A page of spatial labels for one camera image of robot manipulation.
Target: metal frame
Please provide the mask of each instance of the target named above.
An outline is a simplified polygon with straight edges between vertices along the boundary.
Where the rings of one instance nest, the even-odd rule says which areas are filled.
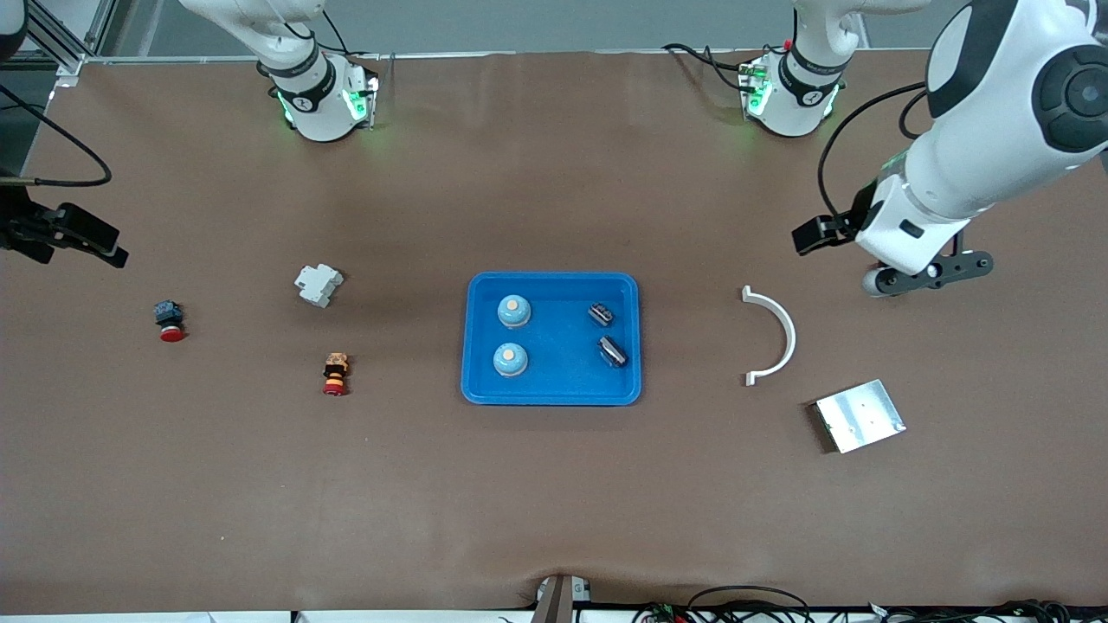
[[[96,13],[89,25],[89,32],[84,35],[84,42],[92,48],[93,52],[99,54],[104,50],[104,35],[107,33],[109,24],[115,20],[116,11],[121,4],[120,0],[100,0]]]
[[[27,35],[58,63],[60,75],[76,75],[81,63],[93,55],[84,41],[70,32],[39,0],[28,0]]]

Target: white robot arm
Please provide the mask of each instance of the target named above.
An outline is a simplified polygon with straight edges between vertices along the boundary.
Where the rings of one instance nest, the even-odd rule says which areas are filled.
[[[181,0],[257,54],[277,85],[285,118],[305,137],[328,142],[373,123],[377,75],[320,50],[302,22],[326,0]]]
[[[27,34],[27,0],[0,0],[0,62],[19,51]]]
[[[940,253],[996,202],[1108,147],[1108,49],[1096,39],[1097,13],[1095,0],[970,2],[932,48],[932,129],[884,165],[850,214],[796,229],[797,251],[853,239],[883,263],[863,282],[874,296],[992,269],[981,252]]]
[[[792,0],[796,29],[791,47],[770,49],[741,71],[749,119],[782,136],[803,136],[831,112],[839,79],[858,49],[850,13],[915,11],[931,0]]]

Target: plastic tray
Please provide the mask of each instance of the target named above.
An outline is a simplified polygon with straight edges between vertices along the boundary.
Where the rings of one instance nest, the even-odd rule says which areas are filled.
[[[510,329],[496,305],[510,294],[531,303],[531,320]],[[608,327],[588,316],[602,303],[615,315]],[[615,368],[596,343],[611,336],[627,354]],[[492,366],[505,341],[527,351],[527,369],[504,378]],[[481,273],[470,282],[462,349],[462,394],[478,405],[619,407],[643,390],[638,285],[624,273]]]

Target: white curved plastic part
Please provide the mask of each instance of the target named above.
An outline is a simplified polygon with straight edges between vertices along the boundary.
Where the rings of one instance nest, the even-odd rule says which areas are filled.
[[[772,368],[747,372],[747,387],[750,387],[759,377],[769,376],[780,370],[789,362],[789,359],[792,359],[792,351],[797,349],[797,326],[792,324],[792,318],[789,317],[789,313],[784,310],[784,307],[781,307],[780,303],[768,296],[750,292],[750,286],[742,286],[742,303],[753,303],[769,309],[784,327],[784,356]]]

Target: black cable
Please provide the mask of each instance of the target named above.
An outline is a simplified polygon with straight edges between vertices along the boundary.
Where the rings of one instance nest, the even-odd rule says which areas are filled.
[[[638,623],[639,616],[642,616],[644,612],[649,612],[649,610],[650,610],[650,604],[646,604],[643,607],[638,609],[638,612],[635,613],[635,616],[630,617],[630,623]]]
[[[343,57],[355,57],[355,55],[358,55],[358,54],[372,54],[372,52],[366,52],[366,51],[362,51],[362,50],[359,50],[357,52],[351,52],[349,49],[347,49],[346,41],[343,41],[342,40],[342,35],[339,34],[339,29],[335,28],[335,22],[331,21],[331,18],[327,14],[327,11],[324,11],[324,18],[327,19],[327,23],[330,24],[331,30],[335,32],[335,37],[338,38],[339,44],[341,45],[341,48],[336,48],[334,45],[325,45],[325,44],[319,43],[317,41],[316,43],[320,48],[322,48],[324,50],[329,50],[331,52],[341,52]],[[288,23],[285,24],[285,29],[288,30],[293,34],[293,37],[296,37],[297,39],[302,39],[305,41],[311,41],[312,39],[316,38],[316,32],[314,30],[311,30],[311,29],[308,29],[308,32],[310,33],[310,34],[308,34],[308,37],[305,37],[302,34],[300,34],[299,32],[297,32],[296,30],[294,30],[293,27],[289,25]]]
[[[900,119],[896,120],[896,125],[900,126],[901,134],[903,134],[904,137],[909,139],[910,141],[915,141],[916,139],[920,137],[920,135],[907,129],[907,115],[910,112],[912,112],[912,106],[914,106],[916,103],[919,103],[920,100],[926,96],[927,96],[926,90],[920,91],[915,95],[912,95],[912,99],[909,100],[906,104],[904,104],[904,110],[901,111]]]
[[[1100,612],[1088,613],[1088,609],[1078,610],[1085,616],[1084,623],[1095,623],[1097,619],[1094,617],[1100,614]],[[1032,617],[1037,623],[1070,623],[1073,620],[1073,614],[1065,604],[1025,600],[1006,602],[983,611],[936,607],[920,612],[911,607],[890,607],[879,621],[881,623],[976,623],[978,619],[992,619],[997,623],[1004,623],[1002,616]]]
[[[708,57],[708,62],[711,63],[711,68],[716,70],[716,75],[718,75],[719,79],[724,81],[724,84],[727,84],[728,86],[735,89],[740,93],[753,93],[755,91],[753,88],[740,86],[738,82],[731,82],[730,80],[727,79],[726,75],[724,75],[724,72],[720,70],[719,63],[716,62],[716,57],[711,54],[711,48],[705,45],[704,53],[705,55]]]
[[[789,591],[782,591],[781,589],[774,589],[772,586],[759,586],[757,584],[731,584],[731,585],[728,585],[728,586],[716,586],[716,588],[712,588],[712,589],[705,589],[705,590],[700,591],[699,593],[697,593],[697,594],[693,595],[691,598],[689,598],[689,602],[688,602],[688,604],[686,604],[685,607],[693,607],[693,604],[698,599],[700,599],[702,596],[707,596],[707,595],[710,595],[712,593],[722,593],[722,592],[731,592],[731,591],[755,591],[755,592],[760,592],[760,593],[773,593],[773,594],[782,595],[782,596],[789,598],[790,600],[799,603],[803,607],[804,612],[811,613],[811,606],[808,605],[808,602],[806,602],[804,600],[800,599],[799,596],[790,593]]]
[[[289,25],[288,22],[285,22],[285,29],[288,30],[289,32],[291,32],[293,37],[296,37],[297,39],[302,39],[304,41],[311,41],[312,39],[316,38],[316,33],[312,32],[310,28],[308,29],[308,35],[307,37],[300,34],[299,32],[297,32],[295,30],[293,30],[293,27]]]
[[[109,182],[112,181],[112,170],[109,168],[107,163],[104,162],[104,160],[102,157],[100,157],[100,155],[98,155],[96,152],[92,151],[89,147],[89,145],[85,145],[84,143],[82,143],[76,136],[70,134],[61,125],[58,125],[53,121],[47,119],[47,115],[44,115],[41,112],[34,110],[34,106],[32,106],[31,104],[24,102],[22,99],[20,99],[19,95],[17,95],[17,94],[12,93],[11,91],[9,91],[8,88],[4,86],[3,84],[0,84],[0,93],[3,93],[4,95],[8,96],[9,100],[16,102],[17,105],[19,105],[20,108],[22,108],[27,112],[33,114],[34,116],[39,118],[39,121],[41,121],[42,123],[45,123],[47,125],[49,125],[50,127],[52,127],[55,132],[58,132],[62,136],[65,136],[66,139],[69,139],[69,141],[71,143],[73,143],[74,145],[76,145],[78,149],[80,149],[82,152],[89,154],[89,157],[91,157],[92,160],[94,160],[96,162],[96,164],[100,165],[101,171],[104,172],[103,176],[100,180],[75,180],[74,181],[74,180],[48,180],[48,178],[43,178],[43,177],[34,177],[34,185],[35,186],[65,186],[65,187],[70,187],[70,188],[76,188],[76,187],[89,187],[89,186],[102,186],[102,185],[104,185],[104,184],[106,184],[106,183],[109,183]]]
[[[42,105],[42,104],[28,104],[28,105],[29,105],[29,106],[32,106],[32,108],[37,108],[37,109],[39,109],[40,111],[44,111],[44,110],[47,110],[47,106],[44,106],[44,105]],[[21,105],[19,105],[19,104],[8,104],[8,105],[6,105],[6,106],[0,106],[0,111],[10,111],[10,110],[12,110],[12,109],[20,109],[20,110],[24,110],[24,109],[23,109],[23,106],[21,106]]]
[[[823,180],[823,166],[827,164],[828,154],[831,153],[831,147],[834,145],[835,140],[839,139],[839,135],[842,134],[842,131],[847,127],[847,125],[850,124],[851,121],[854,121],[858,118],[858,115],[862,114],[863,112],[870,110],[871,108],[880,104],[885,100],[895,98],[896,95],[903,95],[904,93],[911,93],[912,91],[923,89],[924,86],[926,86],[926,84],[924,84],[923,82],[916,82],[913,84],[909,84],[906,86],[893,89],[892,91],[886,91],[878,95],[876,98],[872,98],[870,101],[858,106],[850,114],[848,114],[847,119],[842,120],[842,123],[839,124],[839,127],[835,127],[834,132],[831,133],[831,137],[828,139],[828,144],[823,146],[823,153],[820,154],[820,162],[819,164],[815,165],[815,182],[820,187],[820,197],[823,198],[823,204],[827,206],[828,212],[831,213],[831,216],[834,217],[835,225],[840,229],[847,231],[852,235],[858,235],[858,227],[855,226],[855,224],[847,223],[847,221],[842,217],[842,214],[840,214],[839,211],[834,208],[834,204],[831,203],[831,197],[828,195],[827,183]]]
[[[335,38],[339,40],[339,45],[342,47],[342,53],[349,57],[350,49],[346,47],[346,41],[342,40],[342,34],[339,33],[338,27],[335,25],[334,21],[331,21],[331,17],[327,14],[327,11],[324,11],[324,19],[327,20],[328,25],[331,27],[331,32],[335,33]]]
[[[739,65],[732,65],[732,64],[720,63],[720,62],[712,62],[707,57],[701,55],[700,52],[697,52],[696,50],[694,50],[693,48],[689,48],[688,45],[686,45],[684,43],[667,43],[666,45],[663,45],[661,49],[663,50],[669,50],[669,51],[680,50],[683,52],[688,53],[688,55],[690,55],[694,59],[700,61],[701,63],[709,64],[709,65],[717,65],[720,69],[726,69],[727,71],[739,71]]]
[[[765,614],[766,616],[769,616],[769,617],[770,617],[770,619],[772,619],[773,621],[777,621],[777,623],[784,623],[784,621],[782,621],[782,620],[781,620],[781,617],[780,617],[780,616],[778,616],[778,615],[777,615],[776,613],[773,613],[773,612],[763,612],[762,614]]]

